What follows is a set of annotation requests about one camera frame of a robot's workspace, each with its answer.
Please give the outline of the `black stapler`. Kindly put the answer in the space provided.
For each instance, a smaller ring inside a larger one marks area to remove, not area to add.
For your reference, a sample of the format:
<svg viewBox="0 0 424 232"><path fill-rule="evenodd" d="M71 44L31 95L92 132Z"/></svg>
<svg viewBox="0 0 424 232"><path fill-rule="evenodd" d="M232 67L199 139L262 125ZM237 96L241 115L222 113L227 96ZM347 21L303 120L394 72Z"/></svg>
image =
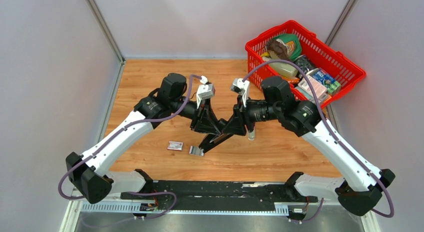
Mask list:
<svg viewBox="0 0 424 232"><path fill-rule="evenodd" d="M221 143L231 138L233 134L223 133L221 135L208 134L206 135L201 143L199 144L200 150L205 154L213 148L217 147Z"/></svg>

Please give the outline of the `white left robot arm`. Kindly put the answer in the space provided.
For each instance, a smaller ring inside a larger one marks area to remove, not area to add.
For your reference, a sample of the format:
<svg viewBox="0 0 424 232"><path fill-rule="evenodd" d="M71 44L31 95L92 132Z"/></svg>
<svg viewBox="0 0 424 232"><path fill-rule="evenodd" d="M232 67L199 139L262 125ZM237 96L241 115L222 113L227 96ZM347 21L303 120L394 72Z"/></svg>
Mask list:
<svg viewBox="0 0 424 232"><path fill-rule="evenodd" d="M142 98L110 134L82 154L70 153L65 159L67 172L59 183L69 179L80 192L79 198L91 204L120 193L148 199L153 186L146 175L138 171L111 172L111 166L135 142L175 116L190 119L193 131L218 135L220 130L209 106L214 95L214 85L205 76L168 74L160 87Z"/></svg>

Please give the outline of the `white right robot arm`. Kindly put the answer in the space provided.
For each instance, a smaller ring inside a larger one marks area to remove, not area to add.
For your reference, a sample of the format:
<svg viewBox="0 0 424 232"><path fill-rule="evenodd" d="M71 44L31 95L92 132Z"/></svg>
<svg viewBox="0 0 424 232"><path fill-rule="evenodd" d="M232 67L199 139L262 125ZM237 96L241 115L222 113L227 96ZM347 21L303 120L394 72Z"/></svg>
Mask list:
<svg viewBox="0 0 424 232"><path fill-rule="evenodd" d="M277 120L283 128L314 146L341 173L341 177L293 173L285 187L289 200L296 202L309 196L335 200L356 216L372 211L386 195L395 174L366 161L339 135L313 102L295 98L286 80L271 76L262 81L261 87L264 98L249 99L249 81L236 78L232 82L230 89L237 93L237 103L223 132L251 134L256 122Z"/></svg>

